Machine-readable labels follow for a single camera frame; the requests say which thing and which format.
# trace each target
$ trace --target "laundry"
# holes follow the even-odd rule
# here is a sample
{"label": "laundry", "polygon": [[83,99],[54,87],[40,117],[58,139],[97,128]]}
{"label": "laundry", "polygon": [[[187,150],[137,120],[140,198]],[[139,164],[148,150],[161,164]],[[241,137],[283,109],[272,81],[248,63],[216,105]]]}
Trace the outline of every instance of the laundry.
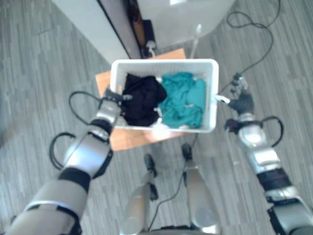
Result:
{"label": "laundry", "polygon": [[122,102],[125,121],[132,126],[150,126],[157,121],[159,115],[155,108],[166,97],[166,91],[154,76],[137,77],[127,75],[123,94],[133,96],[131,100]]}
{"label": "laundry", "polygon": [[162,86],[167,92],[166,99],[159,104],[162,122],[169,127],[188,125],[199,128],[205,110],[206,85],[202,79],[193,79],[189,72],[165,74]]}

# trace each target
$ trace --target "electrical cord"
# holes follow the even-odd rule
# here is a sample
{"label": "electrical cord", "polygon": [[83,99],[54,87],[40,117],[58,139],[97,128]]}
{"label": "electrical cord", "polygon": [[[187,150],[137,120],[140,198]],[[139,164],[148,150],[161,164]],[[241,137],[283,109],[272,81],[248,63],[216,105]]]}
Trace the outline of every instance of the electrical cord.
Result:
{"label": "electrical cord", "polygon": [[[194,140],[192,141],[192,143],[191,143],[191,145],[190,145],[191,149],[193,149],[193,147],[195,146],[195,143],[196,143],[197,139],[198,139],[198,134],[195,135],[195,138],[194,138]],[[160,201],[160,202],[157,204],[157,206],[156,206],[156,211],[155,211],[155,213],[154,213],[154,215],[153,215],[153,218],[152,218],[152,220],[151,220],[151,223],[150,223],[150,226],[149,226],[149,228],[148,228],[148,231],[150,231],[150,229],[152,228],[152,226],[153,226],[153,224],[154,224],[154,222],[155,222],[155,220],[156,220],[157,213],[158,213],[158,209],[160,208],[160,206],[161,206],[163,203],[165,203],[165,202],[169,202],[169,201],[173,200],[173,199],[178,195],[179,190],[180,190],[180,186],[181,186],[181,183],[182,183],[182,180],[183,180],[183,178],[184,178],[185,168],[186,168],[186,163],[184,164],[184,167],[183,167],[183,169],[182,169],[181,177],[180,177],[180,179],[179,179],[178,186],[177,186],[177,189],[176,189],[175,193],[174,193],[171,197],[169,197],[169,198],[167,198],[167,199],[165,199],[165,200],[162,200],[162,201]]]}
{"label": "electrical cord", "polygon": [[267,121],[270,121],[270,120],[277,120],[277,121],[278,121],[278,124],[279,124],[279,126],[280,126],[280,136],[279,136],[278,140],[277,140],[275,143],[273,143],[273,144],[271,145],[272,147],[275,147],[275,146],[277,146],[277,145],[280,143],[280,141],[283,139],[285,127],[284,127],[283,121],[282,121],[279,117],[277,117],[277,116],[269,116],[269,117],[266,117],[265,119],[263,119],[263,120],[261,121],[261,126],[263,127],[264,122],[267,122]]}
{"label": "electrical cord", "polygon": [[[77,112],[74,110],[73,106],[72,106],[72,102],[71,102],[71,101],[72,101],[72,98],[73,98],[75,95],[77,95],[77,94],[87,95],[87,96],[89,96],[89,97],[95,99],[96,101],[99,102],[98,108],[100,108],[100,106],[101,106],[101,104],[102,104],[102,102],[103,102],[103,99],[97,98],[96,96],[94,96],[94,95],[92,95],[92,94],[90,94],[90,93],[88,93],[88,92],[85,92],[85,91],[74,91],[74,92],[72,92],[72,93],[69,95],[69,97],[68,97],[68,104],[69,104],[69,107],[70,107],[72,113],[73,113],[74,116],[75,116],[78,120],[80,120],[83,124],[88,125],[88,122],[87,122],[86,120],[84,120],[81,116],[79,116],[79,115],[77,114]],[[74,134],[72,134],[72,133],[69,133],[69,132],[61,132],[61,133],[57,134],[57,135],[52,139],[52,141],[50,142],[50,145],[49,145],[49,159],[50,159],[52,165],[53,165],[56,169],[58,169],[58,170],[61,170],[61,169],[63,168],[63,165],[62,165],[62,164],[56,159],[56,157],[55,157],[55,154],[54,154],[54,145],[55,145],[57,139],[58,139],[59,137],[61,137],[61,136],[68,136],[68,137],[70,137],[70,138],[76,138],[76,136],[75,136]]]}
{"label": "electrical cord", "polygon": [[61,170],[63,168],[63,165],[56,159],[55,155],[54,155],[54,145],[55,142],[57,141],[57,139],[61,136],[68,136],[70,138],[75,138],[76,136],[72,133],[69,132],[61,132],[59,134],[57,134],[52,141],[50,142],[50,146],[49,146],[49,159],[52,163],[52,165],[57,168],[58,170]]}
{"label": "electrical cord", "polygon": [[[254,62],[251,65],[249,65],[248,67],[244,68],[240,72],[240,74],[243,74],[244,72],[246,72],[249,69],[253,68],[257,64],[261,63],[267,57],[267,55],[270,53],[270,51],[272,50],[273,44],[274,44],[274,36],[273,36],[272,31],[269,29],[269,27],[277,20],[279,14],[280,14],[280,10],[281,10],[281,0],[278,0],[278,8],[277,8],[276,16],[267,25],[262,24],[262,23],[258,23],[258,22],[254,22],[252,20],[252,18],[247,13],[242,12],[242,11],[234,11],[234,12],[231,12],[230,14],[228,14],[226,22],[227,22],[227,24],[231,28],[239,29],[239,28],[244,28],[244,27],[247,27],[247,26],[253,26],[253,27],[256,27],[256,28],[260,28],[260,29],[266,30],[268,32],[269,36],[270,36],[270,45],[269,45],[267,51],[265,52],[265,54],[259,60],[257,60],[256,62]],[[231,16],[235,16],[235,15],[242,15],[242,16],[244,16],[248,20],[248,23],[239,24],[239,25],[235,25],[235,24],[231,23],[230,18],[231,18]],[[218,94],[221,94],[223,91],[225,91],[227,89],[227,87],[229,87],[231,85],[231,83],[232,83],[232,81],[227,83],[222,89],[220,89]]]}
{"label": "electrical cord", "polygon": [[84,120],[82,117],[80,117],[80,116],[77,114],[77,112],[74,110],[73,106],[72,106],[72,103],[71,103],[72,98],[73,98],[75,95],[77,95],[77,94],[84,94],[84,95],[87,95],[87,96],[89,96],[89,97],[91,97],[91,98],[97,100],[97,101],[99,102],[99,106],[101,105],[101,103],[102,103],[103,100],[100,99],[100,98],[97,98],[97,97],[94,96],[93,94],[90,94],[90,93],[85,92],[85,91],[75,91],[75,92],[72,92],[72,93],[69,95],[69,97],[68,97],[68,104],[69,104],[70,110],[72,111],[72,113],[74,114],[74,116],[75,116],[78,120],[80,120],[83,124],[88,125],[88,122],[87,122],[86,120]]}

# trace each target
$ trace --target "floor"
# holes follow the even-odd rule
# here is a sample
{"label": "floor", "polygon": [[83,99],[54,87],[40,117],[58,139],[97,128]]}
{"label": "floor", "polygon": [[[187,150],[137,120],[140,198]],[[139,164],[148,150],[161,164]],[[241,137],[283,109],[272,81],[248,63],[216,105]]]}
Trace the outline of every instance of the floor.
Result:
{"label": "floor", "polygon": [[[293,183],[313,205],[313,1],[283,0],[281,15],[271,26],[273,50],[259,66],[245,73],[256,104],[256,115],[277,115],[285,123],[285,136],[277,153]],[[276,0],[238,0],[233,10],[269,22]],[[255,28],[233,30],[225,20],[201,38],[196,57],[220,64],[220,86],[263,55],[268,35]],[[190,43],[183,45],[187,54]],[[73,90],[97,93],[94,75],[110,68],[86,39],[50,0],[0,1],[0,231],[11,216],[21,213],[40,186],[57,171],[47,148],[58,132],[79,133],[83,125],[70,113],[67,97]],[[86,118],[96,109],[92,100],[78,98],[76,108]],[[235,114],[221,105],[214,132],[199,135],[195,161],[210,187],[225,235],[272,235],[269,205],[249,169],[235,137],[223,131]],[[274,141],[276,125],[269,133]],[[115,153],[106,175],[94,180],[84,234],[117,234],[123,208],[144,174],[142,156],[154,154],[160,199],[176,190],[183,162],[180,146],[194,136]],[[58,147],[61,156],[69,144]],[[152,203],[154,211],[156,202]],[[160,208],[154,228],[188,223],[186,192]]]}

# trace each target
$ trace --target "white laundry basket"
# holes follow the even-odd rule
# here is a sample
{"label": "white laundry basket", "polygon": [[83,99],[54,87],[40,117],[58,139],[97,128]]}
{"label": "white laundry basket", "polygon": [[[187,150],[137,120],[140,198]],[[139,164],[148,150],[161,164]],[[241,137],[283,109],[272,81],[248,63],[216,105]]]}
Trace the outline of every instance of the white laundry basket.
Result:
{"label": "white laundry basket", "polygon": [[200,128],[169,128],[164,124],[154,124],[150,127],[129,126],[123,117],[117,121],[116,128],[134,130],[167,129],[178,132],[208,133],[216,126],[217,100],[214,95],[218,93],[219,65],[212,59],[180,59],[180,60],[117,60],[112,64],[111,83],[112,91],[122,94],[128,73],[145,77],[153,75],[162,77],[166,73],[191,72],[206,82],[206,109],[203,113]]}

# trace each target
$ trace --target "silver arm segment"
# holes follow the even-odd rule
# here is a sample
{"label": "silver arm segment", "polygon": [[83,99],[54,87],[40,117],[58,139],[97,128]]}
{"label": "silver arm segment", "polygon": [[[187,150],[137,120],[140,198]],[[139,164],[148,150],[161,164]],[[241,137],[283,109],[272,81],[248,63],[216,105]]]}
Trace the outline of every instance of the silver arm segment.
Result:
{"label": "silver arm segment", "polygon": [[64,168],[44,184],[6,235],[79,235],[91,179],[104,174],[112,158],[110,134],[121,112],[104,100],[85,131],[68,148]]}
{"label": "silver arm segment", "polygon": [[275,150],[269,144],[262,127],[253,115],[254,103],[246,80],[237,74],[234,77],[239,98],[231,100],[229,106],[239,114],[239,146],[258,177],[269,203],[270,221],[278,235],[312,235],[313,211],[307,206],[283,170]]}

